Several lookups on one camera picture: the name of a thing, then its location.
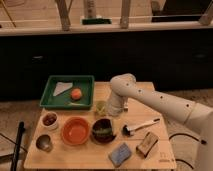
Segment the wooden tabletop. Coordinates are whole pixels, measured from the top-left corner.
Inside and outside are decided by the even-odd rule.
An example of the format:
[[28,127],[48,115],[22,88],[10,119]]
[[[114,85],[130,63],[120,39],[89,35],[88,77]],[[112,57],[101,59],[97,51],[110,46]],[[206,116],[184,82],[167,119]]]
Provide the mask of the wooden tabletop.
[[[139,82],[137,85],[144,89],[154,90],[151,82]],[[63,143],[60,131],[67,119],[80,116],[85,118],[92,126],[97,119],[100,119],[100,116],[95,114],[97,101],[106,101],[109,94],[108,82],[96,82],[93,106],[90,110],[55,110],[59,115],[59,128],[53,131],[45,130],[41,126],[41,120],[39,120],[24,167],[27,169],[114,169],[115,167],[109,160],[108,154],[125,142],[131,149],[132,155],[119,169],[175,169],[176,162],[161,114],[134,99],[128,100],[128,111],[123,112],[119,117],[112,118],[117,136],[111,143],[97,144],[91,138],[85,144],[78,146],[69,146]],[[137,124],[154,118],[160,118],[160,123],[140,129],[132,137],[124,137],[121,134],[124,124]],[[148,157],[143,158],[136,153],[135,148],[148,131],[156,134],[159,141]],[[35,146],[36,139],[42,134],[48,134],[51,137],[53,150],[49,153],[38,150]]]

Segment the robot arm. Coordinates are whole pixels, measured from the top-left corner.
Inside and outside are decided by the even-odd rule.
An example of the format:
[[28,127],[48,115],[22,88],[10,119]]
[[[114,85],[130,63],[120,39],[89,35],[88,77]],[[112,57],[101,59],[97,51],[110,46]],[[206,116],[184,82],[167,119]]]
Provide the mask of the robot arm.
[[206,117],[213,111],[213,108],[194,101],[157,91],[140,89],[134,82],[127,81],[121,76],[113,77],[110,81],[110,87],[112,92],[107,109],[111,115],[119,114],[123,109],[123,98],[130,97],[163,115],[172,117],[200,134]]
[[213,108],[165,93],[140,89],[134,81],[130,80],[124,79],[124,75],[111,79],[112,92],[107,101],[108,113],[113,116],[121,113],[126,98],[130,97],[173,118],[201,136],[195,171],[212,171]]

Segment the floor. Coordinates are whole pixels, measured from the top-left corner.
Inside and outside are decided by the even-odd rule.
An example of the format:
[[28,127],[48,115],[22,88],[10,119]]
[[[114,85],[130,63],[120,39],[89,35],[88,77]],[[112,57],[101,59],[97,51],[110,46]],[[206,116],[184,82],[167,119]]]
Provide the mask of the floor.
[[[194,100],[213,107],[213,89],[170,91],[166,93]],[[28,148],[40,112],[41,108],[39,107],[39,100],[0,102],[0,133],[15,141],[18,124],[20,121],[24,121],[26,132],[23,137],[22,146]],[[165,118],[165,121],[169,135],[184,132],[198,137],[195,133],[169,118]],[[176,158],[186,160],[194,165],[197,149],[196,141],[188,137],[176,136],[171,139],[171,143]],[[13,147],[14,145],[11,142],[0,136],[0,155],[9,154],[10,152],[12,153]],[[22,164],[23,162],[20,161],[18,164],[18,171],[25,171]],[[177,171],[191,170],[182,162],[178,162],[177,164]],[[9,168],[9,162],[0,162],[1,171],[8,171]]]

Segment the black bowl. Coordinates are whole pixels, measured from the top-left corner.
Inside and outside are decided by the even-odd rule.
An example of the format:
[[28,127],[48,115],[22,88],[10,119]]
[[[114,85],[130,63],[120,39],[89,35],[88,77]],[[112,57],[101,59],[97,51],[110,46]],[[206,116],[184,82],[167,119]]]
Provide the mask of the black bowl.
[[99,143],[109,143],[115,139],[110,119],[100,119],[92,127],[92,135]]

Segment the dark background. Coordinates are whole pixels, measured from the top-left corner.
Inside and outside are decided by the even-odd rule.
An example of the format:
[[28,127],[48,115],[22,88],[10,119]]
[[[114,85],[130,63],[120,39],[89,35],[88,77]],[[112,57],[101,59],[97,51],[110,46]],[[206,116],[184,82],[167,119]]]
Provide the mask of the dark background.
[[0,37],[0,99],[40,98],[49,75],[132,73],[159,91],[213,87],[213,30]]

